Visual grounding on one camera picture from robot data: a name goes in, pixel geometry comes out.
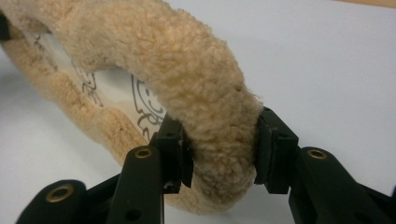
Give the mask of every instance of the fleece texture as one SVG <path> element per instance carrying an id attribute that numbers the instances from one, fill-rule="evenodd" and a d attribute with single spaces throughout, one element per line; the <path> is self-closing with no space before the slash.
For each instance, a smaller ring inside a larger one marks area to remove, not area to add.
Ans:
<path id="1" fill-rule="evenodd" d="M 193 148 L 192 187 L 166 195 L 168 203 L 211 215 L 231 208 L 246 193 L 255 175 L 262 104 L 245 86 L 226 43 L 209 27 L 160 0 L 0 0 L 0 10 L 9 20 L 11 40 L 2 42 L 9 58 L 120 164 L 145 139 L 117 108 L 93 104 L 22 33 L 52 33 L 85 71 L 122 67 L 158 95 Z"/>

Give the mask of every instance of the brass screw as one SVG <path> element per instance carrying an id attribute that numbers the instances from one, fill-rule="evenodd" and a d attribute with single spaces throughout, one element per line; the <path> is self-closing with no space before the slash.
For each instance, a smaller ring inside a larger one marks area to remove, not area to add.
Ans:
<path id="1" fill-rule="evenodd" d="M 74 188 L 71 184 L 63 184 L 53 189 L 47 194 L 46 200 L 49 203 L 58 203 L 73 194 Z"/>
<path id="2" fill-rule="evenodd" d="M 311 156 L 312 158 L 318 159 L 318 160 L 325 160 L 327 158 L 327 154 L 324 153 L 321 150 L 317 149 L 309 149 L 308 150 L 308 155 Z"/>
<path id="3" fill-rule="evenodd" d="M 134 155 L 138 159 L 145 159 L 152 155 L 152 151 L 149 148 L 143 148 L 143 149 L 137 150 Z"/>

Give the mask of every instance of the white fabric with printed drawing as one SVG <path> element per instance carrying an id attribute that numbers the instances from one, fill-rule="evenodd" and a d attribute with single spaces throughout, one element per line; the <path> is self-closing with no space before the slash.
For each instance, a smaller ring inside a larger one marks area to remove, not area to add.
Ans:
<path id="1" fill-rule="evenodd" d="M 25 36 L 54 71 L 66 72 L 94 104 L 122 111 L 148 141 L 158 132 L 166 111 L 144 82 L 118 67 L 87 73 L 73 64 L 53 35 Z"/>

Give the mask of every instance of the beige plush object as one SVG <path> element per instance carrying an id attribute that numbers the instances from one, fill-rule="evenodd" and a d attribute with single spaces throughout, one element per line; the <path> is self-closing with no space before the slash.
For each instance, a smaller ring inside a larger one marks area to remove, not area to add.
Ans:
<path id="1" fill-rule="evenodd" d="M 160 0 L 0 0 L 11 40 L 9 58 L 91 139 L 122 164 L 147 139 L 124 111 L 95 101 L 70 71 L 40 54 L 27 37 L 52 34 L 87 73 L 123 68 L 146 83 L 193 148 L 191 189 L 167 195 L 195 214 L 226 211 L 255 177 L 256 120 L 262 104 L 251 94 L 224 41 L 183 10 Z"/>

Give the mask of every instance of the white tabletop surface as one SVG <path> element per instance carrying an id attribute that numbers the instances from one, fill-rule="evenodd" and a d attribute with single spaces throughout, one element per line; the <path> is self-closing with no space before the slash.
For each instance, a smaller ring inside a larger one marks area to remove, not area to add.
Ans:
<path id="1" fill-rule="evenodd" d="M 300 137 L 329 150 L 358 182 L 396 185 L 396 9 L 334 1 L 171 0 L 228 42 L 250 89 Z M 0 50 L 0 223 L 48 184 L 88 188 L 120 171 Z M 165 206 L 165 223 L 292 223 L 288 196 L 253 187 L 229 212 Z"/>

